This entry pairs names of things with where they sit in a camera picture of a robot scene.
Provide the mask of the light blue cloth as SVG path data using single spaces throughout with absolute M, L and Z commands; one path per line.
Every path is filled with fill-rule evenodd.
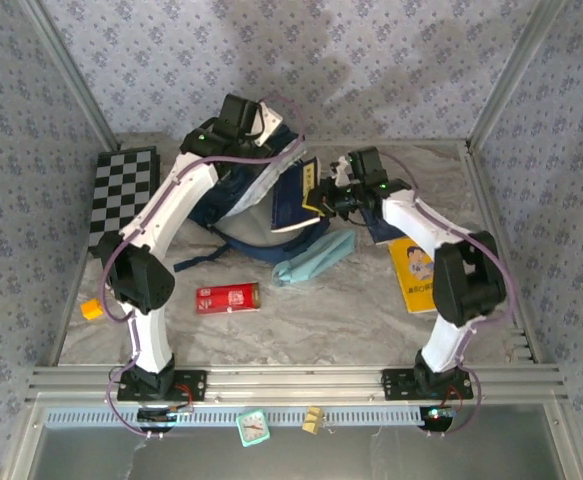
M 350 255 L 355 244 L 353 229 L 330 232 L 303 253 L 278 263 L 272 271 L 272 282 L 282 287 L 315 278 Z

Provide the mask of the navy blue backpack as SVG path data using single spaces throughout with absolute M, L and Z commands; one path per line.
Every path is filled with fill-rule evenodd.
M 278 264 L 306 251 L 329 227 L 319 224 L 286 233 L 271 231 L 273 188 L 280 175 L 302 159 L 301 146 L 293 148 L 297 134 L 283 125 L 267 140 L 273 154 L 282 159 L 262 164 L 236 163 L 191 211 L 189 218 L 218 235 L 225 244 L 207 256 L 174 265 L 176 272 L 213 261 L 230 249 L 260 261 Z

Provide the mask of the yellow picture book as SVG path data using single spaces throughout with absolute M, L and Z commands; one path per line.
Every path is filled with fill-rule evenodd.
M 407 311 L 433 312 L 433 260 L 408 237 L 395 239 L 389 245 L 389 252 Z

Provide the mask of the black grey chessboard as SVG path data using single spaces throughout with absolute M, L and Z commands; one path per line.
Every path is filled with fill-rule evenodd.
M 107 232 L 118 232 L 142 211 L 157 191 L 160 155 L 155 146 L 100 153 L 90 216 L 88 251 Z

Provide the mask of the red snack packet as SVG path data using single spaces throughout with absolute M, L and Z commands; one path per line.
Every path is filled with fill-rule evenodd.
M 201 287 L 196 290 L 195 300 L 200 315 L 250 312 L 261 307 L 257 282 Z

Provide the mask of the small circuit board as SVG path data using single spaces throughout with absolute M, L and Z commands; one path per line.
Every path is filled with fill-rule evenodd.
M 136 413 L 136 422 L 143 427 L 165 426 L 181 421 L 185 416 L 195 412 L 193 408 L 182 406 L 167 408 L 140 408 Z
M 458 411 L 449 406 L 430 406 L 420 409 L 421 418 L 425 422 L 451 421 Z

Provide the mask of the teal alarm clock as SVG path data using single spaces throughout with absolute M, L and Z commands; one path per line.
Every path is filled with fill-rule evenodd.
M 243 447 L 258 445 L 270 439 L 267 416 L 261 409 L 238 415 L 236 425 Z

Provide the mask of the grey metal panel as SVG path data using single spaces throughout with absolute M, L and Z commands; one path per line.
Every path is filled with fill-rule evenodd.
M 237 425 L 177 426 L 146 439 L 113 427 L 53 427 L 31 413 L 4 480 L 583 480 L 562 423 L 539 405 L 465 409 L 462 430 L 270 426 L 243 447 Z

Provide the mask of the aluminium side rail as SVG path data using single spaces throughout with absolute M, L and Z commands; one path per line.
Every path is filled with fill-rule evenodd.
M 62 314 L 59 317 L 56 328 L 54 330 L 52 343 L 50 345 L 48 352 L 38 362 L 37 364 L 38 367 L 55 367 L 58 365 L 63 345 L 66 339 L 67 329 L 71 322 L 73 308 L 75 306 L 76 299 L 80 290 L 80 285 L 84 275 L 88 257 L 89 257 L 88 242 L 85 242 L 80 251 L 80 256 L 78 258 L 77 263 L 77 270 L 72 280 L 72 284 L 68 290 L 65 306 L 63 307 Z
M 513 305 L 513 313 L 510 315 L 509 323 L 514 326 L 514 331 L 519 336 L 525 338 L 525 343 L 521 346 L 516 345 L 514 347 L 514 352 L 511 354 L 512 360 L 517 363 L 533 362 L 549 364 L 551 363 L 551 359 L 544 354 L 541 342 L 538 340 L 534 329 L 535 315 L 523 298 L 519 282 L 515 276 L 511 245 L 507 232 L 500 223 L 499 209 L 497 202 L 490 193 L 486 174 L 480 162 L 469 152 L 466 141 L 459 142 L 458 153 L 462 158 L 476 207 L 480 212 L 485 226 L 495 238 L 500 259 L 507 267 L 509 274 L 513 277 L 515 292 L 509 295 L 509 299 Z

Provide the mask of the aluminium corner post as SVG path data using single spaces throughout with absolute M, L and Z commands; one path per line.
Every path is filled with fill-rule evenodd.
M 467 139 L 470 153 L 481 150 L 568 0 L 537 0 L 493 91 Z
M 53 64 L 74 96 L 103 148 L 107 151 L 119 150 L 120 144 L 115 134 L 42 0 L 17 1 L 30 20 L 41 43 L 49 53 Z

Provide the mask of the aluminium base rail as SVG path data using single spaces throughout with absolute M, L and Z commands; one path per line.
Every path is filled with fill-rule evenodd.
M 382 405 L 380 366 L 220 366 L 208 369 L 205 406 Z M 25 399 L 102 405 L 107 365 L 41 367 Z M 484 404 L 542 404 L 568 400 L 552 364 L 476 366 Z

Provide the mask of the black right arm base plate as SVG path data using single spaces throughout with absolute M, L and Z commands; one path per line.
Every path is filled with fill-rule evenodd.
M 387 368 L 382 371 L 381 384 L 386 400 L 442 401 L 447 393 L 457 391 L 462 399 L 473 399 L 469 374 L 458 369 L 430 373 L 423 368 Z

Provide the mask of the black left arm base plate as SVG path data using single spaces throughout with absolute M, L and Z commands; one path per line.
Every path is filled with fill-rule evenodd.
M 148 373 L 134 368 L 122 374 L 118 384 L 118 401 L 175 402 L 203 401 L 207 372 L 204 370 L 167 369 L 165 373 Z

